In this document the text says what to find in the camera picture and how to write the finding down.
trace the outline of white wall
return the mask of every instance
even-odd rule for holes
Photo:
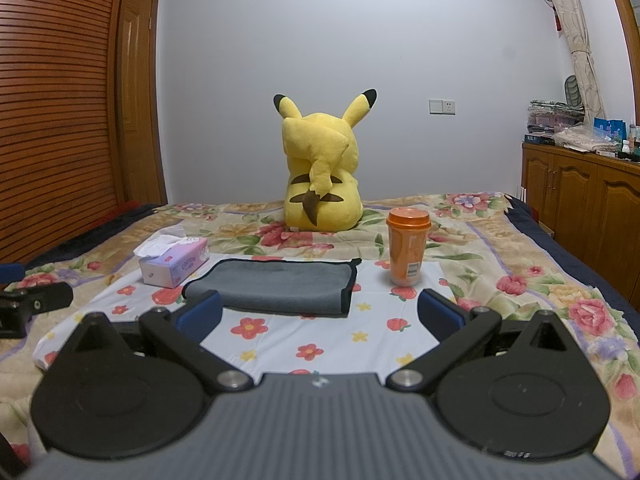
[[[615,0],[580,0],[607,119],[635,123],[629,56]]]
[[[562,100],[543,0],[167,0],[165,151],[176,201],[277,200],[287,169],[276,93],[356,127],[365,199],[520,181],[527,106]],[[429,98],[456,101],[430,116]]]
[[[164,156],[168,150],[167,143],[167,129],[165,120],[165,108],[162,106],[164,102],[163,90],[166,87],[166,80],[164,78],[164,70],[162,66],[162,60],[164,59],[164,47],[166,41],[165,34],[165,15],[166,15],[166,0],[158,0],[158,20],[156,22],[156,99],[158,101],[158,130],[160,137],[160,150],[162,154],[162,170],[164,171],[164,180],[166,184],[166,192],[169,203],[175,202],[174,193],[172,190],[171,178],[172,167]]]

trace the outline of pikachu plush toy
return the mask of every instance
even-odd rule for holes
[[[289,167],[284,200],[288,227],[301,231],[351,229],[362,216],[358,181],[358,144],[352,128],[369,113],[376,91],[360,94],[342,118],[328,114],[303,117],[294,102],[276,95],[273,102],[282,123],[282,143]]]

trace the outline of light switch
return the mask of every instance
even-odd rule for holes
[[[442,101],[440,99],[429,99],[429,113],[430,114],[442,113]]]

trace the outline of folded fabric pile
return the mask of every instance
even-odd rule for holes
[[[527,129],[530,134],[548,135],[574,126],[584,119],[584,106],[557,101],[533,100],[529,105]]]
[[[615,152],[616,143],[598,135],[596,128],[579,124],[573,128],[567,128],[554,135],[556,146],[578,149],[580,151],[595,152]]]

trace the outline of curtain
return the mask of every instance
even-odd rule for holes
[[[553,0],[553,3],[574,60],[575,78],[584,104],[584,123],[593,124],[596,117],[606,119],[580,0]]]

